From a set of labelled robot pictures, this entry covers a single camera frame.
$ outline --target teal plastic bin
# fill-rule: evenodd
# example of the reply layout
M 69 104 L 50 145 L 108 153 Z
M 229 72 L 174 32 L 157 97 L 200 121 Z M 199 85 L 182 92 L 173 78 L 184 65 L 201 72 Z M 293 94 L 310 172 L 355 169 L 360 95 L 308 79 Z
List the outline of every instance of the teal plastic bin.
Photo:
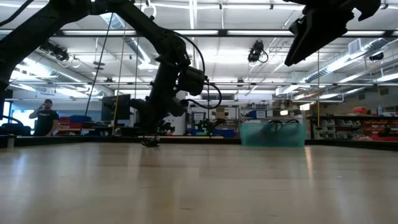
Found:
M 246 123 L 240 125 L 243 146 L 304 147 L 306 124 L 298 123 Z

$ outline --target person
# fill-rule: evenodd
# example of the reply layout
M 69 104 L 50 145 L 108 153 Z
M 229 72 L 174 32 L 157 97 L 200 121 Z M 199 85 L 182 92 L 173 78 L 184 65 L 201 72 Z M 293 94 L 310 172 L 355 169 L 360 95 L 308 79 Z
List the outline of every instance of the person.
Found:
M 51 110 L 52 101 L 45 100 L 39 108 L 29 115 L 30 119 L 37 118 L 36 130 L 34 136 L 53 135 L 53 132 L 58 128 L 59 115 L 56 111 Z

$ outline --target wooden floor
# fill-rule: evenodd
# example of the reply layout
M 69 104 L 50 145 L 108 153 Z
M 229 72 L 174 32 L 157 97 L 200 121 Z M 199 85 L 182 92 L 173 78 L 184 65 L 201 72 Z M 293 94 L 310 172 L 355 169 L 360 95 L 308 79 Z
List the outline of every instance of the wooden floor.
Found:
M 71 144 L 0 152 L 0 223 L 397 223 L 398 153 Z

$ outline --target computer monitor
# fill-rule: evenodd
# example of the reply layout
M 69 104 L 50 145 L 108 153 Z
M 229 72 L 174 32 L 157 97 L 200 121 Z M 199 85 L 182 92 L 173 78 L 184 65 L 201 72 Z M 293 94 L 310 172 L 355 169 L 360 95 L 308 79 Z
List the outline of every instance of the computer monitor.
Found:
M 102 110 L 101 120 L 102 121 L 113 121 L 114 113 L 116 110 L 116 97 L 109 96 L 102 98 Z M 117 120 L 129 120 L 130 119 L 130 94 L 121 95 L 118 98 L 118 116 Z

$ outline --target black t-shirt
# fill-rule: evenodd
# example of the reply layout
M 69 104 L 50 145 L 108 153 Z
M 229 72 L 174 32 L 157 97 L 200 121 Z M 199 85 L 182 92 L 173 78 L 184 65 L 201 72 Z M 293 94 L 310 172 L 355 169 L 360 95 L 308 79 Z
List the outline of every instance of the black t-shirt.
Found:
M 37 124 L 34 136 L 46 136 L 52 129 L 54 120 L 60 117 L 54 110 L 41 110 L 37 113 Z

